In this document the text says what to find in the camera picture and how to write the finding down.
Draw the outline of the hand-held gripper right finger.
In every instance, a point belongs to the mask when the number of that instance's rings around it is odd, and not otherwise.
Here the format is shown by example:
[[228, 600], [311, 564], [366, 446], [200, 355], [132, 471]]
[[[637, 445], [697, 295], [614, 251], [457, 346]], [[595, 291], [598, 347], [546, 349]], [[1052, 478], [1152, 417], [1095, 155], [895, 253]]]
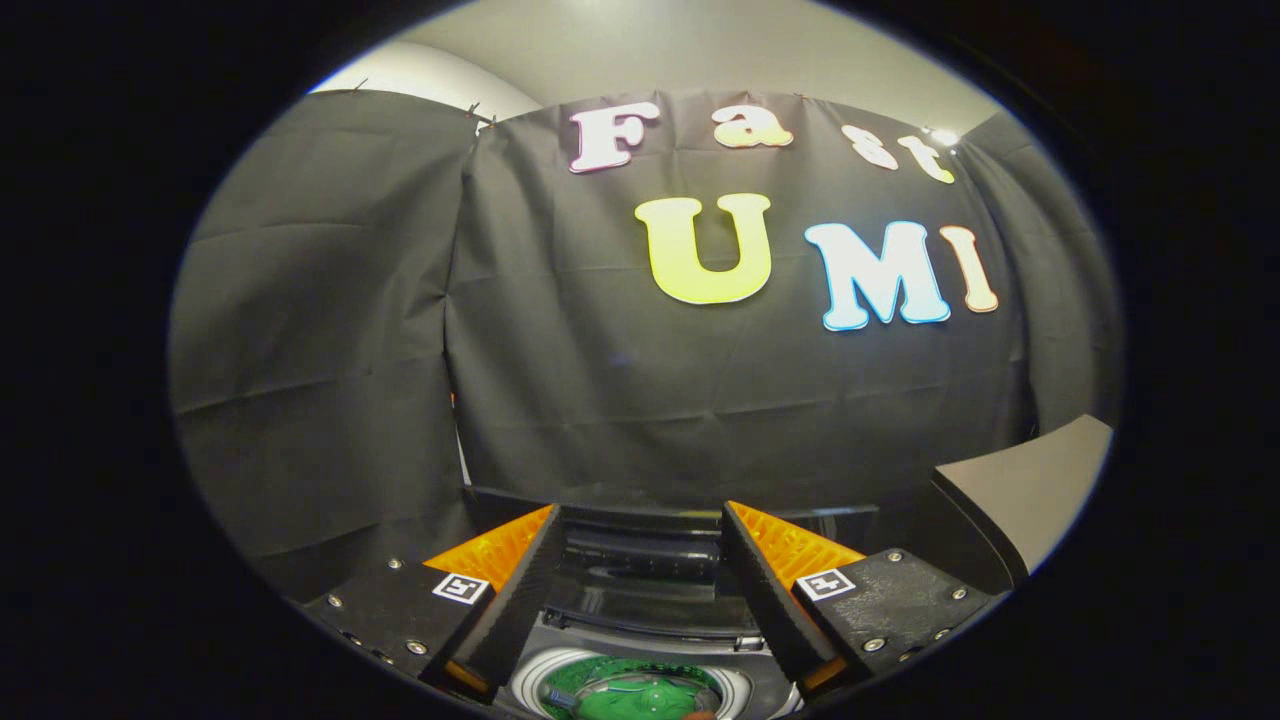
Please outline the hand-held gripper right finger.
[[722, 507], [719, 547], [808, 703], [906, 667], [1001, 601], [906, 550], [865, 555], [736, 501]]

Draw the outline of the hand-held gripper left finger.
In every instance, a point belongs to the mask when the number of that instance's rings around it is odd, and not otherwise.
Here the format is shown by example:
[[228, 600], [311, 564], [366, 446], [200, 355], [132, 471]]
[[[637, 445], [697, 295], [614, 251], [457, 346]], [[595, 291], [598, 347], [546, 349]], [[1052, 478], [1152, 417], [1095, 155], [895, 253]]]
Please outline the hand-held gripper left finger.
[[303, 610], [399, 674], [489, 705], [518, 666], [563, 551], [562, 507], [550, 503], [426, 561], [362, 571]]

